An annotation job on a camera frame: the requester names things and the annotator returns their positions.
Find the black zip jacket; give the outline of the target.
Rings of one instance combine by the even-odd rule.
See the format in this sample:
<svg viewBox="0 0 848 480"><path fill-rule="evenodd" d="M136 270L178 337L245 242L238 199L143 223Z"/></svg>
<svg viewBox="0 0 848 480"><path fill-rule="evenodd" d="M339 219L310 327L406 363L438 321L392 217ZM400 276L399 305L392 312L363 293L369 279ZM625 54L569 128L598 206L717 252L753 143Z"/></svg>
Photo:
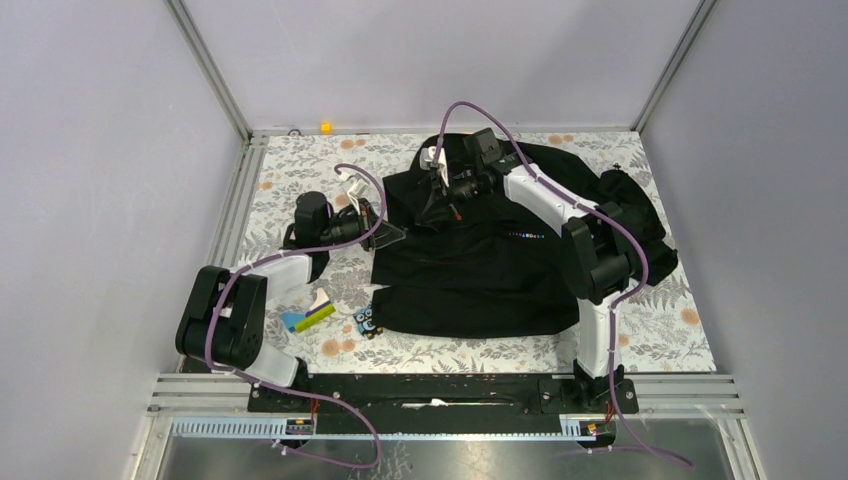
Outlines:
<svg viewBox="0 0 848 480"><path fill-rule="evenodd" d="M586 199L613 202L649 262L657 286L679 265L677 251L645 191L621 170L596 174L577 155L518 142L555 182ZM458 206L462 222L418 227L430 194L417 158L383 177L388 221L405 240L377 250L371 283L374 323L395 332L468 339L553 335L578 323L577 298L565 283L559 237L524 207L490 193Z"/></svg>

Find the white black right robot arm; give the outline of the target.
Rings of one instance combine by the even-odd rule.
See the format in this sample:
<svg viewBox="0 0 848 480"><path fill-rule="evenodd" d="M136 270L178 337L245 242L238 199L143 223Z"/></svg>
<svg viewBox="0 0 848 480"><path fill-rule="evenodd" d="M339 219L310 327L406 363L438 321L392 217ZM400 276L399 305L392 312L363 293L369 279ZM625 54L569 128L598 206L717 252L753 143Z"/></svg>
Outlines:
<svg viewBox="0 0 848 480"><path fill-rule="evenodd" d="M507 152L494 132L484 129L467 136L464 146L472 167L457 177L450 174L442 136L419 153L419 167L430 184L421 220L459 220L459 204L498 193L558 235L566 262L565 283L578 299L580 315L573 396L583 410L601 410L617 398L623 380L617 311L647 283L646 252L625 227L618 205L599 204L568 191L532 162L517 142Z"/></svg>

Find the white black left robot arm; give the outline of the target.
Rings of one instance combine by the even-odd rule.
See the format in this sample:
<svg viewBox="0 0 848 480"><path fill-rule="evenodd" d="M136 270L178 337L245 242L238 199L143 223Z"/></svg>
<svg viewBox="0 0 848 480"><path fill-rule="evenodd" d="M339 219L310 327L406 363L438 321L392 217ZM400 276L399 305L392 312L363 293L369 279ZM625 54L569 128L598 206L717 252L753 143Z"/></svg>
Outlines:
<svg viewBox="0 0 848 480"><path fill-rule="evenodd" d="M176 332L177 352L212 369L241 371L253 383L273 384L272 398L282 408L301 409L311 387L297 375L300 360L264 340L267 303L317 280L334 248L373 251L406 235L365 198L335 211L322 193L300 195L280 252L243 267L199 270Z"/></svg>

